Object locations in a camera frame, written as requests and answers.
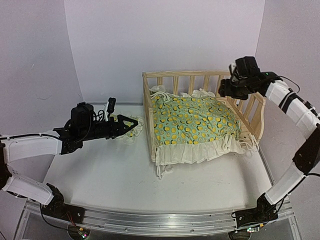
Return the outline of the lemon print bed cushion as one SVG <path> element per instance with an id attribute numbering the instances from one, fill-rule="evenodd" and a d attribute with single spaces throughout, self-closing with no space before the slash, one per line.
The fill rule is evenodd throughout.
<path id="1" fill-rule="evenodd" d="M 241 135 L 240 118 L 203 89 L 175 95 L 163 85 L 150 88 L 156 174 L 162 179 L 173 165 L 200 164 L 234 152 L 257 152 L 255 136 Z"/>

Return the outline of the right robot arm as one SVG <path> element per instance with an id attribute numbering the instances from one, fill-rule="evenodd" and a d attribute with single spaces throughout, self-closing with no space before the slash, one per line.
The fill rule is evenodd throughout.
<path id="1" fill-rule="evenodd" d="M 247 100 L 259 94 L 279 108 L 279 120 L 285 122 L 272 133 L 286 141 L 283 144 L 263 143 L 268 157 L 288 160 L 288 168 L 256 201 L 256 206 L 232 213 L 236 229 L 254 228 L 278 219 L 285 199 L 309 176 L 320 162 L 320 114 L 315 107 L 293 90 L 289 78 L 272 71 L 261 71 L 253 56 L 236 59 L 229 65 L 230 77 L 221 81 L 218 92 L 223 97 Z"/>

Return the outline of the wooden pet bed frame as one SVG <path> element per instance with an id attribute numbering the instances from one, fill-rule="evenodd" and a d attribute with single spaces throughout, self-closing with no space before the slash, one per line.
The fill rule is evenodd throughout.
<path id="1" fill-rule="evenodd" d="M 266 100 L 259 93 L 254 93 L 250 96 L 247 105 L 245 100 L 240 100 L 239 104 L 236 104 L 237 100 L 231 97 L 220 97 L 218 88 L 221 85 L 221 80 L 224 77 L 229 76 L 228 71 L 222 70 L 195 70 L 195 71 L 155 71 L 155 72 L 143 72 L 143 107 L 146 123 L 146 134 L 148 140 L 148 150 L 150 158 L 153 162 L 156 161 L 156 137 L 154 133 L 154 114 L 153 104 L 151 99 L 151 92 L 148 79 L 156 78 L 157 85 L 163 84 L 163 78 L 172 78 L 172 92 L 178 93 L 179 79 L 182 77 L 188 77 L 188 93 L 191 94 L 195 89 L 196 77 L 203 77 L 202 88 L 207 91 L 209 89 L 210 77 L 217 77 L 215 94 L 219 100 L 226 101 L 227 107 L 240 118 L 242 132 L 241 137 L 248 143 L 249 135 L 255 137 L 259 142 L 264 132 L 264 110 Z"/>

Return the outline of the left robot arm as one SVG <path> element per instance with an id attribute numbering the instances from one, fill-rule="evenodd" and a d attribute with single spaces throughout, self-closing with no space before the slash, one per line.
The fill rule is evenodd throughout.
<path id="1" fill-rule="evenodd" d="M 122 114 L 114 115 L 115 104 L 115 98 L 111 97 L 103 109 L 95 112 L 93 105 L 80 102 L 70 111 L 70 118 L 65 125 L 53 129 L 54 134 L 1 136 L 0 189 L 17 198 L 38 203 L 43 215 L 80 224 L 84 218 L 84 208 L 66 203 L 56 186 L 22 175 L 14 166 L 23 160 L 74 153 L 87 141 L 129 135 L 139 125 L 139 121 Z"/>

